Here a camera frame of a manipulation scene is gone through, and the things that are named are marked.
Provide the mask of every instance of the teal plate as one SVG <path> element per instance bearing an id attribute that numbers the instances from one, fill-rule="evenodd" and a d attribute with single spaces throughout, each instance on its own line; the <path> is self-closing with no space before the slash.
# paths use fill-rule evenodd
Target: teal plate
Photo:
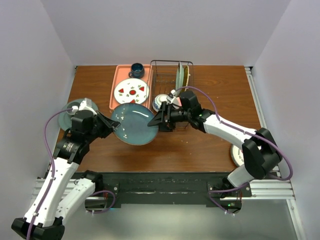
<path id="1" fill-rule="evenodd" d="M 124 103 L 117 106 L 111 119 L 120 122 L 114 134 L 130 145 L 150 143 L 159 131 L 158 126 L 147 126 L 154 114 L 145 106 L 136 103 Z"/>

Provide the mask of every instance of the blue mug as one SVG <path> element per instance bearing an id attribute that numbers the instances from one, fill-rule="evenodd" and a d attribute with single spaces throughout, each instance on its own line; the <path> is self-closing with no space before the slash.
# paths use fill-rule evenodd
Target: blue mug
<path id="1" fill-rule="evenodd" d="M 134 63 L 131 65 L 131 72 L 129 78 L 142 79 L 145 75 L 145 68 L 141 63 Z"/>

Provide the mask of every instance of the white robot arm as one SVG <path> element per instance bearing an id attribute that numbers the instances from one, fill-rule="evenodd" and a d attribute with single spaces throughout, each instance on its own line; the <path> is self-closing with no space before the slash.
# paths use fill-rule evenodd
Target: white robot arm
<path id="1" fill-rule="evenodd" d="M 175 128 L 176 122 L 189 122 L 193 128 L 216 135 L 241 149 L 244 164 L 223 180 L 222 190 L 238 188 L 254 179 L 263 179 L 281 161 L 281 155 L 270 144 L 259 139 L 261 137 L 276 145 L 269 130 L 246 128 L 221 116 L 217 117 L 215 112 L 203 109 L 190 90 L 181 92 L 181 106 L 177 108 L 175 94 L 174 90 L 171 91 L 167 102 L 162 103 L 148 126 L 159 126 L 160 130 L 169 132 Z"/>
<path id="2" fill-rule="evenodd" d="M 24 217 L 16 218 L 11 225 L 11 228 L 24 239 L 27 237 L 30 223 L 33 222 L 31 239 L 60 240 L 65 231 L 64 225 L 70 216 L 87 197 L 104 187 L 101 174 L 86 171 L 73 190 L 61 200 L 69 180 L 88 153 L 90 143 L 96 138 L 106 138 L 120 124 L 94 111 L 88 98 L 81 102 L 79 108 L 73 107 L 72 113 L 74 114 L 71 118 L 72 127 L 65 132 L 53 153 L 55 166 L 53 181 L 50 174 L 52 166 L 50 166 L 49 174 L 34 203 Z"/>

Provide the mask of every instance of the white bowl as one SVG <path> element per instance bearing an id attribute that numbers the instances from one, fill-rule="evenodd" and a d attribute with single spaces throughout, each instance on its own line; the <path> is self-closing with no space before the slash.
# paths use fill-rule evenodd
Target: white bowl
<path id="1" fill-rule="evenodd" d="M 166 102 L 167 101 L 167 94 L 159 94 L 158 96 L 156 96 L 152 102 L 152 107 L 153 109 L 158 112 L 160 107 L 161 107 L 161 103 L 162 102 Z"/>

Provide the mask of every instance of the wire dish rack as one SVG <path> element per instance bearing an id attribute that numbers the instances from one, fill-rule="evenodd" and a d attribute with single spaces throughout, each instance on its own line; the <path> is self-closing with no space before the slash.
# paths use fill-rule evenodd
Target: wire dish rack
<path id="1" fill-rule="evenodd" d="M 171 90 L 176 89 L 176 76 L 179 63 L 182 64 L 184 72 L 189 69 L 188 86 L 195 85 L 194 78 L 194 64 L 191 61 L 183 60 L 152 60 L 150 66 L 152 66 L 153 77 L 151 79 L 151 73 L 149 79 L 152 81 L 151 96 L 152 101 L 159 94 L 169 94 Z M 177 122 L 175 125 L 176 130 L 184 130 L 189 125 L 188 122 Z"/>

